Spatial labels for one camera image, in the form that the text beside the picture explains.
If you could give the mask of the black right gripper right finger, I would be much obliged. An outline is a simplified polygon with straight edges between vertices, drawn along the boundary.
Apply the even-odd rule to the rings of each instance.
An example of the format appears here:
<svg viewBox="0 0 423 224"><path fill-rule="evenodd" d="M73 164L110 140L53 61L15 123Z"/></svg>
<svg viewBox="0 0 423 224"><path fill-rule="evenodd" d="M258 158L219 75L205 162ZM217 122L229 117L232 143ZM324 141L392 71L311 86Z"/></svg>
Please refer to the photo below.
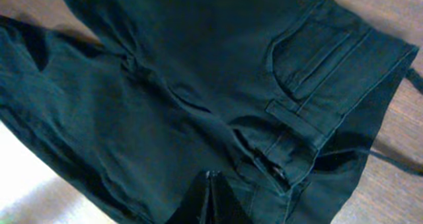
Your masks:
<svg viewBox="0 0 423 224"><path fill-rule="evenodd" d="M220 172L210 174L208 223L252 224L225 177Z"/></svg>

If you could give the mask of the black pants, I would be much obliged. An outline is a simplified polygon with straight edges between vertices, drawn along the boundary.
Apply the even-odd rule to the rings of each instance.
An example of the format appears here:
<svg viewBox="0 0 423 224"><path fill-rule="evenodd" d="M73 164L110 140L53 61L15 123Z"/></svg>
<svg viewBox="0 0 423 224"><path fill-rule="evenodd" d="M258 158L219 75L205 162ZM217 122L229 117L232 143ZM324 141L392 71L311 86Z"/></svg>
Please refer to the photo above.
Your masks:
<svg viewBox="0 0 423 224"><path fill-rule="evenodd" d="M409 44L334 0L64 0L100 39L1 18L1 121L119 223L220 172L252 223L330 223Z"/></svg>

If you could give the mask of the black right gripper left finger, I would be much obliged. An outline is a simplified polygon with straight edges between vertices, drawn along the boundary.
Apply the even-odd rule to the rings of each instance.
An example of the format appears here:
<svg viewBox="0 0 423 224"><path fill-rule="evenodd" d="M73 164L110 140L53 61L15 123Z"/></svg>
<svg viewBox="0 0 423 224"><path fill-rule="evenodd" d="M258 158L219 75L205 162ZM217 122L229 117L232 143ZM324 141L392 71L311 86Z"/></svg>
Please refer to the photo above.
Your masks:
<svg viewBox="0 0 423 224"><path fill-rule="evenodd" d="M206 224L210 200L210 172L200 172L193 179L179 207L166 224Z"/></svg>

